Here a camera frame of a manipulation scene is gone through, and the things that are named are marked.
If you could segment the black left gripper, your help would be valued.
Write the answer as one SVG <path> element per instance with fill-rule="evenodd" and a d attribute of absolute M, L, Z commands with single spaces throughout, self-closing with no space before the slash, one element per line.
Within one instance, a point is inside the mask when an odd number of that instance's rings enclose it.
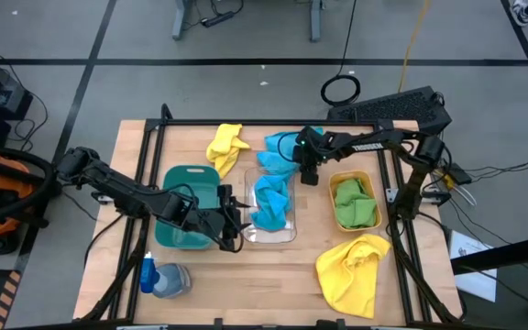
<path fill-rule="evenodd" d="M 219 211 L 224 218 L 224 224 L 219 238 L 219 247 L 223 251 L 241 251 L 243 249 L 242 230 L 250 227 L 251 223 L 240 223 L 240 212 L 237 208 L 250 208 L 249 204 L 240 202 L 228 184 L 217 187 Z"/>

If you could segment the blue microfiber towel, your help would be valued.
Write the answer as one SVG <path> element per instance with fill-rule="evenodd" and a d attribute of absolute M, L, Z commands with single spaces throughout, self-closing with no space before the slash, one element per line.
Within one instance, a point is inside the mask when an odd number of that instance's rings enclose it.
<path fill-rule="evenodd" d="M 266 150 L 257 154 L 259 165 L 269 174 L 289 180 L 300 165 L 293 161 L 299 131 L 279 132 L 265 137 Z"/>
<path fill-rule="evenodd" d="M 286 214 L 292 209 L 288 179 L 285 175 L 264 175 L 256 181 L 258 210 L 251 214 L 256 227 L 272 232 L 286 226 Z"/>

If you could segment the yellow microfiber towel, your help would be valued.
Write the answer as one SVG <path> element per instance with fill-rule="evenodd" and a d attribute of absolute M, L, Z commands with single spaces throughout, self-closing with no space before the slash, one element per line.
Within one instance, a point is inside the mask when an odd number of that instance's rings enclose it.
<path fill-rule="evenodd" d="M 363 234 L 321 254 L 315 261 L 325 301 L 337 312 L 373 319 L 380 262 L 391 243 Z"/>
<path fill-rule="evenodd" d="M 206 149 L 206 158 L 213 163 L 221 179 L 235 166 L 239 152 L 250 145 L 239 138 L 241 124 L 222 124 Z"/>

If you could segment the green microfiber towel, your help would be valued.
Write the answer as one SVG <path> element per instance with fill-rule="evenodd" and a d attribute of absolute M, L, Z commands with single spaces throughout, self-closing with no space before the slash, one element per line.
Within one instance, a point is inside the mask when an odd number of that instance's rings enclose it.
<path fill-rule="evenodd" d="M 336 221 L 345 229 L 376 224 L 377 202 L 365 193 L 360 180 L 341 181 L 335 188 L 334 204 Z"/>

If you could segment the yellow plastic basket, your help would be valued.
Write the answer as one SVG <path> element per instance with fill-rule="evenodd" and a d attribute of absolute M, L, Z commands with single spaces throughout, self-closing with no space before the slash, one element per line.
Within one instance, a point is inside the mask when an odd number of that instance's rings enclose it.
<path fill-rule="evenodd" d="M 374 226 L 370 227 L 360 227 L 356 229 L 345 229 L 343 228 L 337 221 L 336 221 L 336 215 L 335 215 L 335 204 L 334 204 L 334 198 L 336 193 L 336 186 L 347 179 L 357 179 L 360 180 L 361 184 L 364 187 L 365 193 L 368 194 L 370 197 L 373 197 L 377 202 L 376 207 L 376 224 Z M 375 194 L 375 189 L 373 187 L 372 180 L 370 176 L 363 170 L 351 170 L 351 171 L 345 171 L 345 172 L 337 172 L 334 173 L 330 179 L 329 179 L 329 192 L 330 192 L 330 202 L 333 207 L 333 214 L 334 219 L 337 227 L 343 231 L 343 232 L 361 232 L 361 231 L 367 231 L 370 229 L 377 228 L 382 223 L 382 214 L 379 208 L 379 202 Z"/>

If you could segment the teal plastic basket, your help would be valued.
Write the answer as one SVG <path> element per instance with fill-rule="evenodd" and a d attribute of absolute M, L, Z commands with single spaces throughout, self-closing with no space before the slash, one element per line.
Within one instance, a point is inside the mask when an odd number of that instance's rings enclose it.
<path fill-rule="evenodd" d="M 187 188 L 181 184 L 189 185 L 194 195 L 198 198 L 200 208 L 215 208 L 218 206 L 217 187 L 220 184 L 218 172 L 209 166 L 179 165 L 167 171 L 162 183 L 163 189 L 177 186 L 176 192 L 189 195 Z M 155 239 L 165 248 L 177 248 L 187 250 L 203 250 L 213 245 L 213 241 L 207 236 L 184 232 L 180 229 L 161 222 L 156 222 Z"/>

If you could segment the blue spray bottle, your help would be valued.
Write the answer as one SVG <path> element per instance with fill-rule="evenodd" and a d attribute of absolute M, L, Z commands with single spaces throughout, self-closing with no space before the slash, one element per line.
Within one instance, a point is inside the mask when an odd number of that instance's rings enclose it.
<path fill-rule="evenodd" d="M 152 254 L 147 252 L 142 261 L 139 286 L 143 293 L 152 293 L 160 299 L 174 299 L 187 293 L 192 282 L 183 265 L 167 263 L 156 266 Z"/>

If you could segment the grey workbench leg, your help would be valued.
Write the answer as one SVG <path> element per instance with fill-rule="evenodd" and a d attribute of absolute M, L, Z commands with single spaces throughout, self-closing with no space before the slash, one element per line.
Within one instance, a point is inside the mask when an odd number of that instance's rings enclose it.
<path fill-rule="evenodd" d="M 310 3 L 310 41 L 318 42 L 321 38 L 321 15 L 323 0 L 311 0 Z"/>
<path fill-rule="evenodd" d="M 180 40 L 182 37 L 185 18 L 187 17 L 188 9 L 192 0 L 174 0 L 176 5 L 175 17 L 171 32 L 171 37 L 174 40 Z"/>

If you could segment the small black adapter box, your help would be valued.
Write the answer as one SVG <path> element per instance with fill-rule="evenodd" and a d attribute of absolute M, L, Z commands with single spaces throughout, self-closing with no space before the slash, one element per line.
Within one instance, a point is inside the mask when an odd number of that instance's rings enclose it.
<path fill-rule="evenodd" d="M 457 185 L 472 183 L 472 178 L 455 162 L 444 167 L 445 174 Z"/>

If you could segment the black power strip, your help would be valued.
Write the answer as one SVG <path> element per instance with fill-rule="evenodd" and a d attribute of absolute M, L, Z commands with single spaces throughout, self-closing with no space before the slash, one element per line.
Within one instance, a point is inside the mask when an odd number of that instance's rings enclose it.
<path fill-rule="evenodd" d="M 219 15 L 213 16 L 211 18 L 203 18 L 201 20 L 201 25 L 204 26 L 205 28 L 210 28 L 210 27 L 213 27 L 213 26 L 215 26 L 217 24 L 225 22 L 228 19 L 233 18 L 235 15 L 236 15 L 235 12 L 228 11 L 228 12 L 225 12 L 223 14 L 219 14 Z"/>

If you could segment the white paper sheet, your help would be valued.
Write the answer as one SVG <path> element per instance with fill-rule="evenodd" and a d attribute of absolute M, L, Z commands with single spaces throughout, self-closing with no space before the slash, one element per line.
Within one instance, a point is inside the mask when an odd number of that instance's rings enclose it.
<path fill-rule="evenodd" d="M 449 247 L 449 257 L 451 259 L 465 257 L 490 248 L 490 245 L 481 243 L 477 239 L 454 230 L 451 231 Z M 490 269 L 485 270 L 485 274 L 474 272 L 456 275 L 456 286 L 462 292 L 467 292 L 483 300 L 495 303 L 497 284 L 493 278 L 497 276 L 497 273 L 497 269 Z"/>

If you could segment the black beam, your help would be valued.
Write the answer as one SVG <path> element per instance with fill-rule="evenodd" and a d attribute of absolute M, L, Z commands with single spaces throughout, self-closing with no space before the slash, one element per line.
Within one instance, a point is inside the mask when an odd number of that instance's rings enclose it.
<path fill-rule="evenodd" d="M 528 263 L 528 240 L 487 249 L 451 260 L 451 266 L 456 275 L 523 263 Z"/>

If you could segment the orange black vacuum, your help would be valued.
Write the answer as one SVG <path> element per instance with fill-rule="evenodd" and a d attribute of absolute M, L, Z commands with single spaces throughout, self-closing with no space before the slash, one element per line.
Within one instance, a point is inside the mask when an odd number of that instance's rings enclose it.
<path fill-rule="evenodd" d="M 43 207 L 61 192 L 53 166 L 46 160 L 11 148 L 0 148 L 0 255 L 19 246 L 22 225 L 45 228 Z"/>

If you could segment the person's shoe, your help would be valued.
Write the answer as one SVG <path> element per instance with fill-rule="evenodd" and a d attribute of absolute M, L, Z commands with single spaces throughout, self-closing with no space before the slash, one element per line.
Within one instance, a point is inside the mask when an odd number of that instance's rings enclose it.
<path fill-rule="evenodd" d="M 511 4 L 511 15 L 519 27 L 525 27 L 528 24 L 528 0 L 514 0 Z"/>

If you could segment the black aluminium table frame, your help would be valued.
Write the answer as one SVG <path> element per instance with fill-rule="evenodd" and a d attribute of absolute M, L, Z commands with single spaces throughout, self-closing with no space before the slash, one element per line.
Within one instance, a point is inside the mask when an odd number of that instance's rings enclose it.
<path fill-rule="evenodd" d="M 115 138 L 110 165 L 126 176 L 135 177 L 142 140 L 148 120 L 123 120 Z M 351 123 L 325 122 L 323 120 L 272 120 L 272 119 L 173 119 L 165 128 L 163 145 L 156 168 L 158 186 L 166 172 L 183 164 L 208 165 L 205 150 L 221 123 L 241 123 L 240 139 L 251 150 L 241 151 L 234 168 L 222 181 L 233 184 L 233 192 L 245 201 L 245 171 L 256 167 L 256 152 L 265 148 L 264 137 L 280 131 L 293 131 L 311 125 L 336 132 L 369 132 L 372 125 L 358 126 Z M 192 274 L 190 293 L 176 299 L 159 299 L 151 294 L 139 293 L 139 284 L 133 280 L 133 270 L 122 286 L 116 316 L 111 319 L 127 319 L 128 306 L 133 313 L 133 324 L 167 325 L 190 329 L 222 321 L 223 329 L 239 329 L 242 326 L 256 330 L 281 330 L 314 327 L 318 319 L 335 322 L 344 320 L 345 325 L 355 326 L 405 326 L 406 316 L 401 290 L 408 292 L 413 320 L 423 320 L 421 299 L 411 275 L 407 272 L 407 287 L 401 289 L 395 257 L 391 250 L 379 263 L 376 312 L 373 319 L 338 313 L 322 296 L 314 262 L 326 250 L 353 239 L 359 234 L 343 232 L 337 228 L 329 199 L 329 177 L 335 172 L 362 170 L 368 173 L 379 202 L 382 224 L 368 232 L 390 240 L 386 234 L 387 206 L 382 184 L 382 169 L 394 179 L 393 158 L 390 153 L 378 156 L 362 153 L 341 162 L 332 161 L 318 171 L 316 187 L 301 185 L 297 175 L 296 226 L 297 236 L 289 243 L 256 244 L 246 242 L 242 251 L 234 254 L 210 247 L 204 251 L 182 251 L 162 247 L 155 239 L 155 220 L 149 225 L 146 248 L 159 264 L 180 262 Z M 84 318 L 106 292 L 114 280 L 122 246 L 131 252 L 138 239 L 140 220 L 120 220 L 110 231 L 103 234 L 92 247 L 82 284 L 74 308 L 73 318 Z M 423 276 L 438 300 L 456 318 L 462 314 L 455 277 L 446 247 L 445 235 L 433 220 L 418 216 L 413 230 Z"/>

